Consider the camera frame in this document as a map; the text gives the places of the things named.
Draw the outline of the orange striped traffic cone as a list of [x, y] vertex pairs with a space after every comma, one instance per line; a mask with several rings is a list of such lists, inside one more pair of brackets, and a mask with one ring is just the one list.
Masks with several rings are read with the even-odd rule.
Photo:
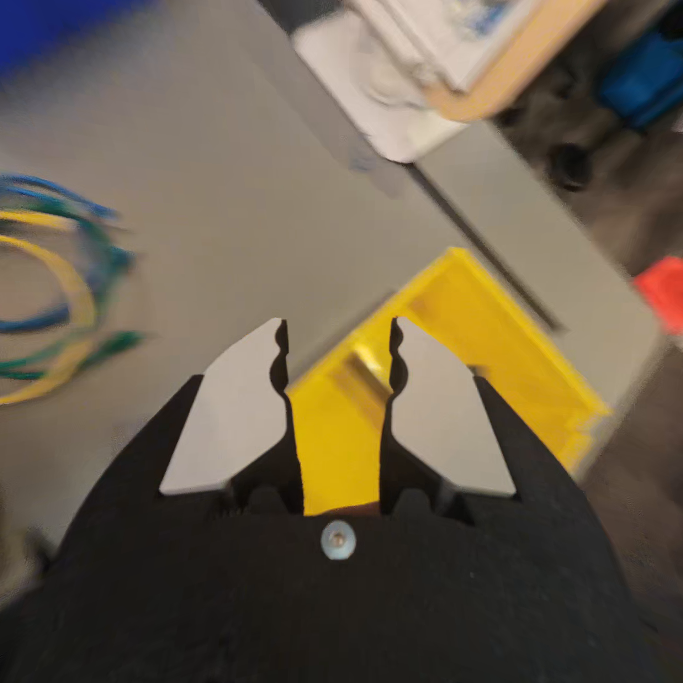
[[682, 258], [657, 261], [633, 279], [634, 286], [670, 335], [682, 335]]

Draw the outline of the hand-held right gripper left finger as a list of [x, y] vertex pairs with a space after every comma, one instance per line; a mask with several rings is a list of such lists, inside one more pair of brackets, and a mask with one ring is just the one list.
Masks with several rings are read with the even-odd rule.
[[224, 350], [204, 371], [159, 492], [222, 492], [233, 509], [274, 489], [303, 513], [303, 481], [288, 385], [287, 322], [271, 318]]

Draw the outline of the blue plastic bin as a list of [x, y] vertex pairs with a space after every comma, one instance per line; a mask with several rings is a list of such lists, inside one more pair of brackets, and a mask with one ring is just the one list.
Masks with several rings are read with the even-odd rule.
[[30, 64], [143, 1], [2, 1], [1, 73]]
[[610, 65], [595, 95], [634, 131], [644, 131], [681, 105], [682, 32], [643, 34]]

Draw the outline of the yellow plastic bin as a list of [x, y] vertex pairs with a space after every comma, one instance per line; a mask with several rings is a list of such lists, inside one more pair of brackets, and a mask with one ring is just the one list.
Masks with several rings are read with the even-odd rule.
[[571, 475], [610, 407], [465, 249], [449, 249], [288, 387], [304, 513], [376, 502], [391, 321], [404, 316], [497, 392]]

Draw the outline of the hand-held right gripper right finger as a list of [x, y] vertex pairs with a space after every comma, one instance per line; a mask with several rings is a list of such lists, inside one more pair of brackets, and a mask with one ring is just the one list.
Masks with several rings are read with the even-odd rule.
[[405, 316], [391, 322], [391, 395], [380, 439], [380, 509], [417, 491], [438, 515], [460, 515], [463, 497], [517, 494], [476, 377]]

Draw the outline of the white stand base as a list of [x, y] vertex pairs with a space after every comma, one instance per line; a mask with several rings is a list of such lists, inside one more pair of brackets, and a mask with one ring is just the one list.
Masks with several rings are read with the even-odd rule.
[[356, 13], [332, 13], [300, 27], [291, 39], [297, 55], [382, 158], [414, 163], [468, 128], [419, 106], [415, 92], [376, 98], [371, 69], [387, 65], [388, 57]]

